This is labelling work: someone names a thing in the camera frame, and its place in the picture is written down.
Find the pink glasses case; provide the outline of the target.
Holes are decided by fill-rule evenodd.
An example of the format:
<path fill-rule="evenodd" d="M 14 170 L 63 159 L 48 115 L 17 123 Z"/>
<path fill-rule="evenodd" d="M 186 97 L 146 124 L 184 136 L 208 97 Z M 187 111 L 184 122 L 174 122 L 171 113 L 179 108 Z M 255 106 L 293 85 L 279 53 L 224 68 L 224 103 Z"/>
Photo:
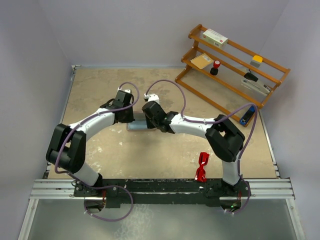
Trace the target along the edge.
<path fill-rule="evenodd" d="M 133 113 L 133 122 L 126 124 L 127 131 L 155 131 L 156 128 L 152 126 L 148 118 L 143 112 Z"/>

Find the red sunglasses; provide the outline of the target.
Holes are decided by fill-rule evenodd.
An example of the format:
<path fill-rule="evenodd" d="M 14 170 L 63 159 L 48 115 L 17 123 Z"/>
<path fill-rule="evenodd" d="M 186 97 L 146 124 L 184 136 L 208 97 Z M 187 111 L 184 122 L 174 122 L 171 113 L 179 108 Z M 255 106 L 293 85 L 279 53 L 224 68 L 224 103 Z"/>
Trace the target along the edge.
<path fill-rule="evenodd" d="M 194 178 L 197 182 L 205 183 L 207 181 L 205 166 L 208 164 L 209 156 L 210 155 L 207 152 L 201 152 L 199 154 L 199 158 L 198 158 L 199 167 L 196 170 L 195 178 Z"/>

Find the blue cleaning cloth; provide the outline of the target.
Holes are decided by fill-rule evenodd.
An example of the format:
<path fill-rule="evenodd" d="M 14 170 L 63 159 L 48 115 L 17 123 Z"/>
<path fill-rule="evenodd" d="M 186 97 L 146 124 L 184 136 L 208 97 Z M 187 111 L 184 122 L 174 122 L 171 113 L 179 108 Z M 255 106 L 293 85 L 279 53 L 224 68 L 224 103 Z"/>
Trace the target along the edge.
<path fill-rule="evenodd" d="M 145 119 L 135 120 L 128 124 L 128 129 L 137 131 L 137 130 L 147 130 L 148 125 Z"/>

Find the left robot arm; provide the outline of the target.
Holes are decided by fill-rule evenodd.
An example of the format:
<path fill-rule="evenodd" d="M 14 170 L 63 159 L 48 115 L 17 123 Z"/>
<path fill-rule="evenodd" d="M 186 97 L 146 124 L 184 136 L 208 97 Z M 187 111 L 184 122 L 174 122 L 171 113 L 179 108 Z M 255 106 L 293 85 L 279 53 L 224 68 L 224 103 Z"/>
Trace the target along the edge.
<path fill-rule="evenodd" d="M 103 191 L 102 176 L 86 162 L 86 144 L 94 135 L 114 124 L 131 123 L 134 120 L 134 96 L 129 89 L 119 89 L 115 98 L 101 105 L 85 119 L 65 125 L 58 124 L 52 134 L 45 159 L 63 173 L 85 184 L 91 196 Z"/>

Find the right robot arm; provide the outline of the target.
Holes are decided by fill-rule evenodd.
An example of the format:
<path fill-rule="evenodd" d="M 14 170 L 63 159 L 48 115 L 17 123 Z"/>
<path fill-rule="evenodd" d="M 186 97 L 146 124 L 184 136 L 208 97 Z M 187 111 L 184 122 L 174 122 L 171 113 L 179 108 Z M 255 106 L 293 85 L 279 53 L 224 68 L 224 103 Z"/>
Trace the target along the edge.
<path fill-rule="evenodd" d="M 152 127 L 163 133 L 186 134 L 207 139 L 214 154 L 222 161 L 222 190 L 228 196 L 240 190 L 240 153 L 244 134 L 227 118 L 218 123 L 192 117 L 189 121 L 175 111 L 165 112 L 156 101 L 148 101 L 142 112 Z"/>

